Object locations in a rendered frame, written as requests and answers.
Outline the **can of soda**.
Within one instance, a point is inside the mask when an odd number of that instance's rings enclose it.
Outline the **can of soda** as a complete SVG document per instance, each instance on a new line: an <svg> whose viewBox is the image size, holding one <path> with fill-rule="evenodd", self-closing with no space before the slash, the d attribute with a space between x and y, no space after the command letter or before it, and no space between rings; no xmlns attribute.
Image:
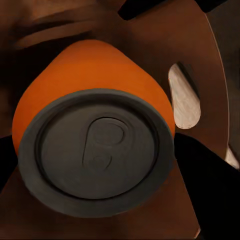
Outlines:
<svg viewBox="0 0 240 240"><path fill-rule="evenodd" d="M103 218L144 203L175 155L175 119L160 84L113 45L64 48L29 85L12 121L21 178L68 216Z"/></svg>

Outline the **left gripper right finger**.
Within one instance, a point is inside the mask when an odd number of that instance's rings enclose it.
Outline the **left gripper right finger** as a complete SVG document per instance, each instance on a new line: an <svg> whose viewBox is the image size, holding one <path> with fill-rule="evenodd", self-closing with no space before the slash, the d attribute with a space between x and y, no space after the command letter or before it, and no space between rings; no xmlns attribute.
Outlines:
<svg viewBox="0 0 240 240"><path fill-rule="evenodd" d="M240 240L240 172L184 134L174 155L204 240Z"/></svg>

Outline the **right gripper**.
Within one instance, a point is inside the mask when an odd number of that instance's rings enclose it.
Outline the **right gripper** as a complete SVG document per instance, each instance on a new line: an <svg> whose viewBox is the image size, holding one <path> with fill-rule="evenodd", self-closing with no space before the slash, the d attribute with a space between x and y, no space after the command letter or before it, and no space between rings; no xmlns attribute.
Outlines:
<svg viewBox="0 0 240 240"><path fill-rule="evenodd" d="M124 20L130 20L133 17L159 5L166 0L126 0L123 6L119 9L118 14ZM199 7L205 12L209 13L221 4L228 0L195 0Z"/></svg>

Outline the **trash can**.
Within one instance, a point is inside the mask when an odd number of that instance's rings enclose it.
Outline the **trash can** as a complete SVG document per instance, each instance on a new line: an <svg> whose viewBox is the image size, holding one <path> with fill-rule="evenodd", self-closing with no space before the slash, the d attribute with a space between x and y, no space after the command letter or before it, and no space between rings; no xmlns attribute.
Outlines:
<svg viewBox="0 0 240 240"><path fill-rule="evenodd" d="M12 135L17 105L30 84L63 50L82 40L113 45L174 102L169 72L177 62L195 70L201 115L192 137L227 160L230 115L220 51L195 0L166 0L124 20L126 0L0 0L0 139ZM141 205L100 218L67 215L29 191L17 165L0 191L0 240L196 240L201 227L174 155L161 188Z"/></svg>

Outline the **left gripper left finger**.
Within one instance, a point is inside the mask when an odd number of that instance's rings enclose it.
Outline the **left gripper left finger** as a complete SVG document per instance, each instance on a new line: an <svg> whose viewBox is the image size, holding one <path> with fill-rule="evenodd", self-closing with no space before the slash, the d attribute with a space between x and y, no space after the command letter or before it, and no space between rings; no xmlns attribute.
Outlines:
<svg viewBox="0 0 240 240"><path fill-rule="evenodd" d="M12 135L0 138L0 192L18 165Z"/></svg>

